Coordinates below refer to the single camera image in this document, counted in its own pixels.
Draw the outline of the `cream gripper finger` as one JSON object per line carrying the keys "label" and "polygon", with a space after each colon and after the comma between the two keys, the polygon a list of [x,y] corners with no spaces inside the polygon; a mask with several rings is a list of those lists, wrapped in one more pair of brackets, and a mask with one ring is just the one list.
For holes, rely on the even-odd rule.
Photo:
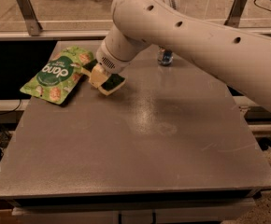
{"label": "cream gripper finger", "polygon": [[89,82],[95,87],[100,87],[103,83],[105,83],[111,74],[101,65],[97,64],[90,75]]}

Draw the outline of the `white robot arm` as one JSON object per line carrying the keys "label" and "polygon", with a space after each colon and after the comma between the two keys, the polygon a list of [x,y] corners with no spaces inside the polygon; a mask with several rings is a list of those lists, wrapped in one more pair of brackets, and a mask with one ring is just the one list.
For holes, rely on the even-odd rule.
{"label": "white robot arm", "polygon": [[271,37],[191,18],[170,4],[171,0],[113,0],[113,26],[96,52],[98,63],[118,74],[154,44],[271,112]]}

